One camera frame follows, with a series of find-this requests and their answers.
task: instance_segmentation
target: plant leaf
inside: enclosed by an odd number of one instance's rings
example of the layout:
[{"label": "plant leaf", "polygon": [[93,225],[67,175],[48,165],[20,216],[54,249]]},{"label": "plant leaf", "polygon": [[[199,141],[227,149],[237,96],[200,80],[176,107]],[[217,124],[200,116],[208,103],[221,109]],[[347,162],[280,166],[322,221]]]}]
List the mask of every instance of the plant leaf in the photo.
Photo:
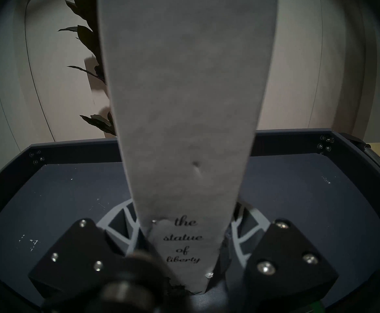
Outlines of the plant leaf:
[{"label": "plant leaf", "polygon": [[97,32],[97,7],[95,0],[74,0],[80,13],[84,16],[84,20],[87,21],[88,26],[94,32]]},{"label": "plant leaf", "polygon": [[91,124],[92,126],[99,128],[101,131],[106,132],[106,133],[110,133],[114,136],[116,135],[114,130],[111,129],[113,127],[109,127],[105,122],[100,121],[98,119],[89,118],[89,117],[84,116],[84,115],[80,115],[80,116],[83,118],[84,121]]},{"label": "plant leaf", "polygon": [[90,72],[90,71],[88,71],[88,70],[86,70],[86,69],[82,69],[81,67],[78,67],[78,66],[67,66],[67,67],[75,68],[75,69],[79,69],[80,71],[84,71],[84,72],[86,72],[87,74],[89,74],[89,75],[91,75],[91,76],[94,76],[94,77],[98,78],[99,80],[101,80],[103,83],[106,84],[106,82],[104,81],[103,78],[100,78],[100,77],[94,75],[92,72]]},{"label": "plant leaf", "polygon": [[105,124],[107,124],[109,127],[111,126],[110,122],[107,121],[104,117],[102,117],[100,114],[94,114],[94,115],[90,115],[90,117],[92,119],[97,119],[97,120],[100,120],[100,121],[103,121]]},{"label": "plant leaf", "polygon": [[107,113],[107,119],[109,120],[110,124],[112,125],[112,127],[114,127],[114,124],[113,124],[113,118],[111,116],[111,113],[109,111],[109,113]]},{"label": "plant leaf", "polygon": [[72,32],[77,32],[77,27],[67,27],[65,29],[60,29],[58,31],[72,31]]},{"label": "plant leaf", "polygon": [[94,71],[95,71],[95,74],[100,77],[100,78],[103,78],[103,79],[106,79],[104,77],[104,72],[103,72],[103,67],[101,67],[101,65],[97,65],[96,67],[94,67]]},{"label": "plant leaf", "polygon": [[67,0],[65,0],[65,3],[67,3],[68,7],[69,7],[69,8],[70,8],[70,9],[71,9],[76,15],[80,16],[82,19],[85,20],[85,17],[81,14],[80,10],[78,9],[78,7],[77,7],[74,3],[70,2],[70,1],[67,1]]},{"label": "plant leaf", "polygon": [[77,33],[80,41],[95,55],[97,62],[101,65],[100,44],[97,34],[82,25],[77,27]]}]

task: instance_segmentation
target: screw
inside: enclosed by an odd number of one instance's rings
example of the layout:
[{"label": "screw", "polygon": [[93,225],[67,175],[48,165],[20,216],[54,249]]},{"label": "screw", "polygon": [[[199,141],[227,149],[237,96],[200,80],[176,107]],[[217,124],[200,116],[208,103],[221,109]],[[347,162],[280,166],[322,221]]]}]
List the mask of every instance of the screw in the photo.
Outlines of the screw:
[{"label": "screw", "polygon": [[103,263],[97,260],[94,264],[94,270],[101,271],[102,269],[103,269]]},{"label": "screw", "polygon": [[318,258],[311,253],[305,254],[303,256],[303,260],[306,261],[310,265],[316,265],[319,262]]},{"label": "screw", "polygon": [[261,261],[257,264],[257,269],[261,274],[271,276],[276,272],[276,268],[269,261]]},{"label": "screw", "polygon": [[275,223],[276,223],[276,226],[279,228],[282,228],[282,229],[288,229],[289,228],[289,225],[283,221],[277,221]]}]

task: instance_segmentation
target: bolt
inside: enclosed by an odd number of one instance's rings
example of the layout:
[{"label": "bolt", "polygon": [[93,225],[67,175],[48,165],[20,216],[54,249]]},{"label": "bolt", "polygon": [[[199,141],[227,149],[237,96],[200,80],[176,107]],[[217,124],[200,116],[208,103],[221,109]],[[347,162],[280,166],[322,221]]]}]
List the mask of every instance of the bolt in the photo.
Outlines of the bolt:
[{"label": "bolt", "polygon": [[102,269],[103,269],[103,263],[97,260],[94,264],[94,270],[101,271]]},{"label": "bolt", "polygon": [[276,221],[275,224],[277,227],[279,227],[281,229],[288,229],[289,228],[288,223],[285,223],[283,221]]},{"label": "bolt", "polygon": [[318,258],[311,253],[305,254],[303,256],[303,260],[306,261],[310,265],[316,265],[319,262]]},{"label": "bolt", "polygon": [[271,276],[276,272],[276,268],[269,261],[261,261],[257,264],[257,269],[261,274]]}]

